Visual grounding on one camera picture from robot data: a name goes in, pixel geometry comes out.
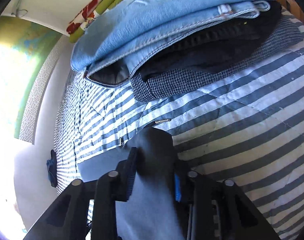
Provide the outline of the dark navy blue pants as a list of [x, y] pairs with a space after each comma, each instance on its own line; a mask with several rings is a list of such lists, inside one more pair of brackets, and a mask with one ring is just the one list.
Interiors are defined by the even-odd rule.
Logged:
[[127, 202], [116, 203], [117, 231], [122, 239], [186, 239], [188, 218], [180, 219], [174, 194], [177, 153], [172, 136], [147, 127], [125, 143], [78, 165], [84, 182], [96, 180], [138, 150], [137, 174]]

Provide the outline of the patterned white window curtain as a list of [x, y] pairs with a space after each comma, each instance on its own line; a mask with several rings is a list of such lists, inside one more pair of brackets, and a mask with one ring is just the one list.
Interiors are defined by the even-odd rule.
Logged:
[[34, 144], [42, 99], [60, 54], [67, 45], [68, 37], [63, 35], [49, 52], [42, 65], [36, 68], [32, 74], [17, 115], [14, 132], [16, 139]]

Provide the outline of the blue white striped bedspread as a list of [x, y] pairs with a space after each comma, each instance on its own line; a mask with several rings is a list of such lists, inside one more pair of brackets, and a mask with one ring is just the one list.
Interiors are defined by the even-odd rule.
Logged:
[[215, 180], [233, 179], [281, 239], [304, 227], [303, 40], [237, 74], [188, 94], [149, 103], [130, 85], [67, 80], [54, 150], [57, 191], [80, 176], [78, 165], [131, 139], [147, 124], [169, 132], [178, 156]]

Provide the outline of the light blue denim jeans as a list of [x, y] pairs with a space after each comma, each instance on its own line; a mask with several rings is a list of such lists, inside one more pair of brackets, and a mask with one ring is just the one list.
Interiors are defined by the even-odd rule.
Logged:
[[274, 0], [123, 0], [76, 42], [71, 68], [115, 88], [155, 54], [185, 37], [234, 18], [256, 18]]

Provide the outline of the blue grey checked garment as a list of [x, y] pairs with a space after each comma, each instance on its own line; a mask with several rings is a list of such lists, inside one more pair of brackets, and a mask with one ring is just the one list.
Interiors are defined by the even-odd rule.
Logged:
[[241, 60], [217, 74], [174, 69], [151, 77], [147, 81], [143, 80], [141, 74], [136, 74], [131, 79], [134, 97], [140, 102], [150, 102], [192, 92], [251, 67], [302, 40], [303, 35], [296, 24], [287, 16], [283, 16], [267, 40], [247, 59]]

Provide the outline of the black folded garment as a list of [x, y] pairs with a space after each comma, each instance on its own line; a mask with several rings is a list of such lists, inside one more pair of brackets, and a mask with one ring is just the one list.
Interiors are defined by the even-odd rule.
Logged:
[[141, 66], [141, 78], [147, 81], [173, 69], [217, 74], [247, 59], [263, 45], [280, 21], [280, 3], [269, 1], [269, 5], [270, 9], [256, 18], [228, 20], [172, 44]]

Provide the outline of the green red floral folded blanket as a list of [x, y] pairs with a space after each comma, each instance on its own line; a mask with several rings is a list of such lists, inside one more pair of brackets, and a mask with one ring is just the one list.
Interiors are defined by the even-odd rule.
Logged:
[[76, 43], [99, 16], [112, 10], [122, 1], [123, 0], [91, 0], [68, 24], [66, 32], [69, 35], [70, 42]]

